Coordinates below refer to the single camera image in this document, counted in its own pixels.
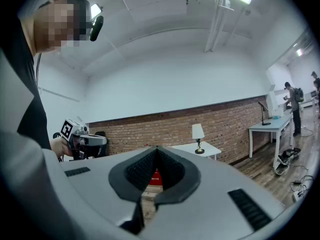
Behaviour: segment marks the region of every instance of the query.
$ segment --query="red object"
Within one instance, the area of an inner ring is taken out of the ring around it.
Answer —
[[[162,179],[158,169],[156,169],[155,173],[152,175],[149,185],[162,186]]]

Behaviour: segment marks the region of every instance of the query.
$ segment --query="power strip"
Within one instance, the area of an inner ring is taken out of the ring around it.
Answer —
[[[298,196],[298,193],[299,193],[300,191],[295,191],[295,192],[293,192],[293,194],[292,194],[292,199],[293,199],[293,201],[296,203],[296,202],[298,202],[298,201],[301,201],[303,198],[304,198],[304,195],[300,195],[300,197]]]

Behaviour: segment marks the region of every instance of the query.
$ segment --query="black grille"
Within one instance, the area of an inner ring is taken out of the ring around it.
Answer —
[[[242,189],[230,191],[228,194],[255,231],[271,222],[270,217]]]
[[[144,156],[137,162],[128,166],[124,171],[125,178],[138,190],[144,191],[146,189],[152,175],[156,171],[156,154],[157,151],[154,150],[149,155]]]
[[[86,173],[89,171],[90,171],[90,169],[88,167],[81,167],[78,169],[66,170],[64,173],[67,177],[70,177],[70,176],[74,176],[74,175],[78,175],[78,174],[83,174],[83,173]]]
[[[162,178],[163,190],[176,185],[185,175],[185,167],[166,153],[158,150],[157,168]]]

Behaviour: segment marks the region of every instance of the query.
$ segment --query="standing man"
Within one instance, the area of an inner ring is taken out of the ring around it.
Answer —
[[[290,98],[287,99],[286,104],[291,103],[293,122],[294,122],[294,133],[293,137],[301,134],[301,118],[300,118],[300,109],[299,103],[296,99],[295,88],[291,87],[290,83],[285,82],[285,88],[290,92]]]
[[[1,36],[1,54],[3,51],[8,64],[33,95],[17,132],[36,141],[42,149],[52,150],[58,158],[72,156],[72,151],[62,137],[49,140],[47,116],[35,79],[34,56],[53,51],[68,40],[82,40],[90,33],[90,20],[87,0],[49,0],[27,18],[6,18],[8,26]]]
[[[318,104],[319,104],[319,116],[320,119],[320,78],[317,76],[316,72],[312,72],[311,76],[315,79],[314,85],[316,86],[316,91],[318,93]]]

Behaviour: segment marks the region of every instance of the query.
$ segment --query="white table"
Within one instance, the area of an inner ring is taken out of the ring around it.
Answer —
[[[276,169],[278,167],[277,160],[279,155],[279,147],[280,147],[280,134],[283,128],[286,127],[288,123],[290,123],[290,146],[293,145],[293,114],[285,114],[279,119],[267,119],[264,121],[265,123],[271,123],[269,125],[262,125],[262,122],[257,123],[249,127],[249,139],[250,139],[250,154],[249,157],[252,158],[253,152],[253,138],[252,132],[269,132],[270,135],[272,133],[276,133],[276,143],[275,143],[275,153],[274,153],[274,160],[273,160],[273,168]]]
[[[200,156],[200,157],[211,157],[214,156],[214,160],[217,160],[217,155],[221,153],[221,150],[217,149],[216,147],[210,145],[209,143],[205,141],[201,141],[201,148],[204,149],[203,154],[196,154],[195,150],[198,147],[198,143],[189,143],[189,144],[183,144],[183,145],[176,145],[171,146],[171,148],[187,151],[189,153],[192,153],[194,155]]]

